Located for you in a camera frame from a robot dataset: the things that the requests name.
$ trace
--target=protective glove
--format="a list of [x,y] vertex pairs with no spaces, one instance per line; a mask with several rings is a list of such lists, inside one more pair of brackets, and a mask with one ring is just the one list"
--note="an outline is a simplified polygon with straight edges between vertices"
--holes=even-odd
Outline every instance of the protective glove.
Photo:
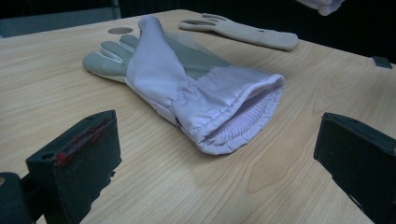
[[153,16],[143,17],[139,28],[140,40],[124,35],[120,44],[105,42],[103,55],[88,55],[84,67],[125,82],[203,152],[237,150],[275,113],[284,85],[281,75],[235,67],[178,44]]
[[200,19],[181,21],[178,27],[189,31],[213,31],[238,41],[285,51],[291,51],[298,45],[296,34],[258,29],[206,13]]
[[299,3],[317,9],[322,16],[328,16],[337,10],[345,0],[296,0]]

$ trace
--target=white glove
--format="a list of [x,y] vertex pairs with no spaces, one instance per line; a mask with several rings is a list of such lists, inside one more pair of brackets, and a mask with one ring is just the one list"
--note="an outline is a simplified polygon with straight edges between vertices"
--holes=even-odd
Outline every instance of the white glove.
[[317,9],[322,16],[328,16],[337,10],[345,0],[296,0],[299,3]]
[[[190,77],[194,65],[183,65],[191,59],[177,57],[183,54],[175,54],[175,43],[169,44],[155,17],[143,17],[139,28],[141,37],[128,62],[125,78],[110,78],[124,81],[162,117],[178,125],[203,152],[216,155],[237,150],[275,113],[284,85],[281,75],[227,63],[207,70],[208,63],[201,66],[200,58],[196,58],[198,72]],[[84,59],[84,66],[96,74],[103,72],[92,68],[89,61],[99,54],[92,55]]]
[[285,51],[291,51],[298,45],[296,34],[258,29],[206,13],[199,19],[181,21],[178,27],[190,31],[213,31],[238,41]]

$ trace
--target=wood grain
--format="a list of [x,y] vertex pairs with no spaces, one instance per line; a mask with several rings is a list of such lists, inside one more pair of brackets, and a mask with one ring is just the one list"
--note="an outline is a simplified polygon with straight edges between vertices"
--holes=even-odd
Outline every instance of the wood grain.
[[[168,32],[199,14],[157,14]],[[122,164],[83,223],[371,223],[313,159],[324,112],[396,137],[396,72],[359,55],[300,40],[292,52],[216,34],[196,41],[229,62],[287,80],[276,114],[228,156],[201,153],[125,85],[86,72],[82,59],[107,30],[139,17],[0,39],[0,172],[27,174],[24,160],[79,120],[118,116]]]

